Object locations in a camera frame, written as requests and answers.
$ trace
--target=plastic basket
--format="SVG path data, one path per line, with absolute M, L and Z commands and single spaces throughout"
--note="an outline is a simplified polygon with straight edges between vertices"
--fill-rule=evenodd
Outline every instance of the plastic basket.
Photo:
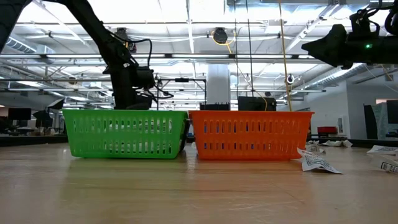
M 183 149 L 184 111 L 63 110 L 70 151 L 87 158 L 173 159 Z
M 313 112 L 190 111 L 200 159 L 288 160 L 301 156 Z

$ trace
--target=white column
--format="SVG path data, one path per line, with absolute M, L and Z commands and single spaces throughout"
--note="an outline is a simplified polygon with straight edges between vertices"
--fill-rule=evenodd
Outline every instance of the white column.
M 207 103 L 229 103 L 231 84 L 228 64 L 209 64 L 207 71 Z

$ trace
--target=table surface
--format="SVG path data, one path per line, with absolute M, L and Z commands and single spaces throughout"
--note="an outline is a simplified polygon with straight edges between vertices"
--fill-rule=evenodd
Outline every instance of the table surface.
M 299 161 L 79 159 L 68 144 L 0 148 L 1 223 L 397 223 L 398 175 L 366 149 Z

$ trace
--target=orange basket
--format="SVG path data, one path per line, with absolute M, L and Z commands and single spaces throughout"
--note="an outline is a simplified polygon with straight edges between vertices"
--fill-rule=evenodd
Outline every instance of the orange basket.
M 190 111 L 200 159 L 289 160 L 304 149 L 313 112 Z

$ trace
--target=desk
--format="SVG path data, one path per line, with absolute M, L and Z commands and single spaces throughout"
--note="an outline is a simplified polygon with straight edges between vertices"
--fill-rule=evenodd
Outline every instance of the desk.
M 77 159 L 67 144 L 0 148 L 2 223 L 397 223 L 398 175 L 366 149 L 301 163 Z

